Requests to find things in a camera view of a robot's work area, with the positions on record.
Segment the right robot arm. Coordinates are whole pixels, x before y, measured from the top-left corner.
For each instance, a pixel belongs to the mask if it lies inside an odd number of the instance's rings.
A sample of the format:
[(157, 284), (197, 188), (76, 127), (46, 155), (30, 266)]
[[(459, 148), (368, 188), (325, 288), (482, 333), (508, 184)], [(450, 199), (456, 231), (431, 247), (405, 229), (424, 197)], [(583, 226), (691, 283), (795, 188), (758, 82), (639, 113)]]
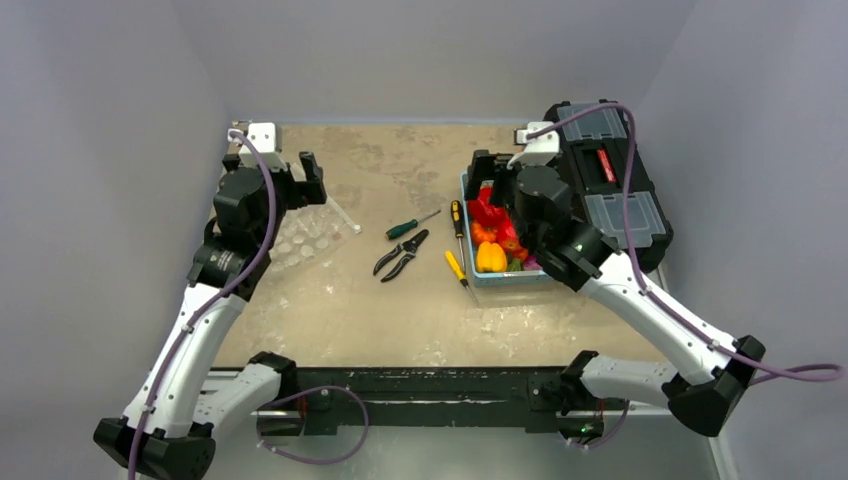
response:
[(691, 431), (717, 436), (755, 375), (766, 348), (751, 335), (735, 338), (699, 318), (643, 277), (617, 241), (571, 212), (573, 190), (544, 165), (509, 167), (506, 154), (477, 150), (464, 196), (492, 187), (520, 243), (553, 280), (602, 304), (666, 358), (665, 363), (582, 352), (563, 371), (563, 406), (619, 398), (667, 408)]

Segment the red bell pepper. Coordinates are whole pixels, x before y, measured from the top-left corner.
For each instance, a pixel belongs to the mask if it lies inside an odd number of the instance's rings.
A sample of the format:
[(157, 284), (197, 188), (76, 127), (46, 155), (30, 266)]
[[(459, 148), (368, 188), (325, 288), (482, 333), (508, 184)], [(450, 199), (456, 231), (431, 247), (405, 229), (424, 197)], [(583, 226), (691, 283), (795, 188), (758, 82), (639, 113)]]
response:
[(471, 218), (483, 227), (499, 227), (507, 218), (507, 212), (503, 207), (490, 203), (492, 186), (484, 185), (480, 188), (476, 199), (467, 202), (468, 212)]

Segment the orange small pumpkin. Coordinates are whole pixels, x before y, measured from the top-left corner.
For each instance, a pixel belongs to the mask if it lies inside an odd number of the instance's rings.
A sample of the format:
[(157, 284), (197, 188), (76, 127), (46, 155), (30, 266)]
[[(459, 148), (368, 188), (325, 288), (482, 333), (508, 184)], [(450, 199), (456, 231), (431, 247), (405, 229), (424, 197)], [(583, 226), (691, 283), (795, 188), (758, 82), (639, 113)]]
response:
[(497, 228), (484, 226), (478, 221), (472, 221), (470, 223), (469, 235), (475, 246), (486, 242), (497, 242)]

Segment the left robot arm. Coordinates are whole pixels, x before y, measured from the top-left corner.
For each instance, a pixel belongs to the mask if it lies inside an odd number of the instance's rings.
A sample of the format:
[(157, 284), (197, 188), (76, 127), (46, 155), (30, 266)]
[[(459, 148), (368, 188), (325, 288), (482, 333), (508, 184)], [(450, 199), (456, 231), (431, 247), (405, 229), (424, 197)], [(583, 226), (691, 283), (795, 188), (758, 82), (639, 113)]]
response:
[(154, 368), (119, 418), (103, 418), (94, 442), (131, 476), (200, 479), (218, 444), (249, 412), (297, 399), (293, 361), (259, 353), (232, 383), (202, 392), (224, 338), (271, 263), (284, 215), (327, 200), (313, 153), (299, 154), (304, 179), (288, 164), (268, 176), (228, 154), (214, 214), (195, 252), (174, 327)]

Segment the yellow bell pepper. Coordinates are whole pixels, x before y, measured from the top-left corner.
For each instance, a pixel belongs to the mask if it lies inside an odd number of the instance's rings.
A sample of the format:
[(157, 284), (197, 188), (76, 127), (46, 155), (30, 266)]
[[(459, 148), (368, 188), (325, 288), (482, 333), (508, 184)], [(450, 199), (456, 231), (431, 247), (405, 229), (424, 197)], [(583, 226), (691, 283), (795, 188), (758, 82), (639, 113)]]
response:
[(496, 242), (482, 242), (477, 247), (475, 270), (479, 273), (503, 273), (507, 270), (508, 260), (505, 251)]

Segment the clear zip top bag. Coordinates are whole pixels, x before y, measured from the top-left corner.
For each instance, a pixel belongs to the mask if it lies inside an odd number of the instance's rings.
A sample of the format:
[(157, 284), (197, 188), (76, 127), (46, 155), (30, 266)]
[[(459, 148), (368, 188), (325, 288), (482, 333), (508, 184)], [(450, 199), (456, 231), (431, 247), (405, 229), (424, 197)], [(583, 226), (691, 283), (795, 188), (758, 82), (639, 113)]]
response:
[(270, 249), (268, 271), (288, 273), (323, 262), (361, 231), (361, 225), (333, 197), (324, 204), (289, 210)]

